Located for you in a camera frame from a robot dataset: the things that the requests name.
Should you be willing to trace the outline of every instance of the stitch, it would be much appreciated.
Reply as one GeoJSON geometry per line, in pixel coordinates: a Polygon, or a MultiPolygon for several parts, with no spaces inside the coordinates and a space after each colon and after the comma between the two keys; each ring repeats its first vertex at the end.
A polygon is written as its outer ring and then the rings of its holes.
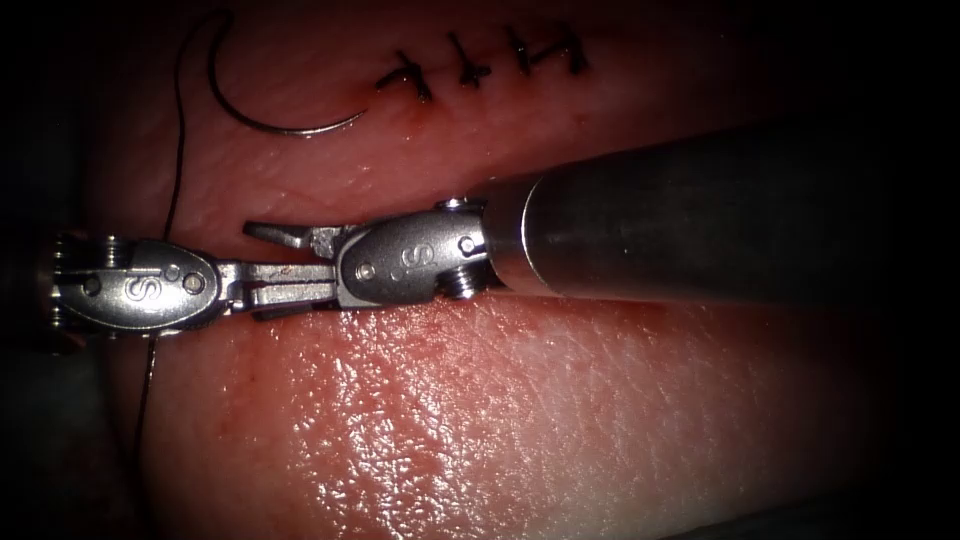
{"type": "Polygon", "coordinates": [[[460,84],[473,84],[474,88],[480,88],[480,77],[486,77],[492,73],[490,66],[478,66],[471,62],[470,59],[467,58],[467,53],[463,50],[463,46],[460,45],[460,40],[457,39],[456,34],[448,32],[447,37],[450,38],[450,42],[453,43],[453,47],[457,50],[457,56],[463,64],[463,72],[460,74],[460,84]]]}
{"type": "Polygon", "coordinates": [[[566,23],[559,23],[559,26],[560,31],[563,33],[563,37],[556,43],[547,46],[546,49],[532,56],[528,53],[526,42],[520,39],[517,33],[513,30],[513,27],[506,27],[509,45],[516,54],[517,63],[520,65],[521,73],[529,76],[531,73],[531,65],[538,64],[559,51],[569,54],[570,73],[573,75],[577,75],[589,67],[590,64],[587,62],[587,57],[583,52],[583,43],[580,41],[580,38],[577,37],[570,26],[566,23]]]}
{"type": "Polygon", "coordinates": [[[417,99],[420,100],[421,103],[433,101],[433,93],[430,92],[430,87],[427,86],[426,81],[423,80],[423,70],[420,68],[420,64],[411,62],[410,59],[407,58],[407,55],[403,54],[403,51],[397,51],[397,57],[400,58],[403,67],[399,67],[381,77],[373,85],[374,88],[382,90],[395,79],[404,81],[409,79],[417,88],[417,99]]]}

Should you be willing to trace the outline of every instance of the dark vignette background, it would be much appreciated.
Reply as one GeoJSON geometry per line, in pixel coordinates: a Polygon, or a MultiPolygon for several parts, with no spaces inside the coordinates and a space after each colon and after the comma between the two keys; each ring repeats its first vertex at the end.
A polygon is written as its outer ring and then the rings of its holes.
{"type": "MultiPolygon", "coordinates": [[[[898,110],[891,104],[899,101],[890,68],[902,54],[888,41],[885,23],[890,19],[879,17],[876,6],[862,7],[824,3],[817,12],[836,21],[832,28],[842,36],[836,40],[837,54],[850,55],[852,65],[863,70],[864,86],[877,88],[871,100],[876,100],[878,114],[893,121],[898,110]]],[[[127,54],[132,36],[159,19],[169,20],[173,11],[170,3],[102,0],[62,7],[34,3],[18,9],[20,13],[5,17],[0,38],[6,53],[0,96],[7,105],[0,145],[5,202],[0,225],[7,235],[82,225],[81,190],[91,128],[110,113],[88,108],[86,98],[96,92],[103,70],[127,54]]],[[[204,9],[191,8],[197,14],[204,9]]],[[[171,70],[171,115],[172,55],[169,65],[160,67],[171,70]]],[[[7,313],[2,320],[16,315],[7,313]]],[[[65,357],[6,350],[5,344],[0,351],[0,432],[5,443],[0,486],[6,501],[0,503],[0,518],[6,530],[30,537],[145,537],[128,464],[121,459],[108,420],[95,347],[65,357]]],[[[899,403],[901,397],[891,400],[899,403]]],[[[900,420],[891,418],[891,425],[899,427],[900,420]]],[[[903,446],[895,444],[891,455],[903,446]]],[[[851,492],[682,536],[901,537],[906,530],[924,535],[927,522],[906,517],[910,506],[904,497],[910,492],[902,482],[904,468],[893,460],[888,474],[851,492]],[[906,530],[900,528],[907,523],[906,530]]]]}

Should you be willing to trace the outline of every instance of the letter s logo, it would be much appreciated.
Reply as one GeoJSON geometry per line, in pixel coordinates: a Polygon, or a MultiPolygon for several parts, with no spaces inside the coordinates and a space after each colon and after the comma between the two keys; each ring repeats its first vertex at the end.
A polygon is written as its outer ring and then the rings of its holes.
{"type": "Polygon", "coordinates": [[[400,252],[400,264],[407,268],[429,266],[433,262],[433,248],[427,244],[419,244],[400,252]]]}
{"type": "Polygon", "coordinates": [[[140,302],[144,299],[156,300],[160,297],[162,290],[163,286],[160,284],[160,280],[152,276],[131,278],[124,287],[127,298],[134,302],[140,302]]]}

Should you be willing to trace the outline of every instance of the screw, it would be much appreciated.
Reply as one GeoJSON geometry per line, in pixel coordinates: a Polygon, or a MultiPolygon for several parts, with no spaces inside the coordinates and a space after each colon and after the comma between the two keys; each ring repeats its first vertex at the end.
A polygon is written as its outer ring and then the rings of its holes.
{"type": "Polygon", "coordinates": [[[187,274],[187,277],[183,278],[183,288],[190,294],[200,294],[203,291],[203,276],[187,274]]]}
{"type": "Polygon", "coordinates": [[[473,250],[477,249],[477,244],[473,241],[473,238],[464,236],[460,239],[457,247],[460,248],[460,253],[463,253],[464,257],[469,257],[470,255],[473,255],[473,250]]]}
{"type": "Polygon", "coordinates": [[[90,276],[83,282],[83,292],[87,296],[96,296],[100,292],[100,280],[96,276],[90,276]]]}
{"type": "Polygon", "coordinates": [[[180,279],[180,267],[175,264],[171,264],[166,268],[166,270],[163,271],[163,277],[166,278],[167,281],[176,281],[180,279]]]}
{"type": "Polygon", "coordinates": [[[360,281],[370,281],[377,275],[377,269],[370,263],[362,263],[357,267],[357,279],[360,281]]]}

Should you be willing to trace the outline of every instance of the curved surgical needle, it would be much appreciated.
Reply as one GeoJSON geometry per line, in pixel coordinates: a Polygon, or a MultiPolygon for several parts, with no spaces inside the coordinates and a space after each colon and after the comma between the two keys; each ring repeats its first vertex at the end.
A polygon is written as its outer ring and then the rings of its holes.
{"type": "Polygon", "coordinates": [[[207,76],[210,79],[210,89],[213,91],[213,96],[217,98],[217,102],[225,111],[227,111],[230,116],[242,124],[246,124],[254,129],[260,131],[265,131],[267,133],[274,133],[277,135],[294,135],[298,137],[310,137],[313,135],[318,135],[320,133],[325,133],[327,131],[332,131],[334,129],[343,127],[350,122],[353,122],[357,118],[367,112],[366,109],[344,118],[343,120],[337,120],[331,124],[326,124],[323,126],[315,127],[305,127],[305,128],[290,128],[290,127],[281,127],[273,126],[270,124],[265,124],[259,120],[254,120],[249,116],[243,114],[236,107],[234,107],[227,98],[223,95],[223,92],[220,91],[220,85],[217,83],[217,54],[220,52],[220,44],[223,43],[223,39],[227,36],[227,33],[230,31],[230,28],[233,26],[233,12],[229,10],[217,10],[214,12],[218,15],[224,17],[223,23],[220,25],[220,28],[217,29],[217,34],[213,38],[213,42],[210,44],[210,53],[207,56],[207,76]]]}

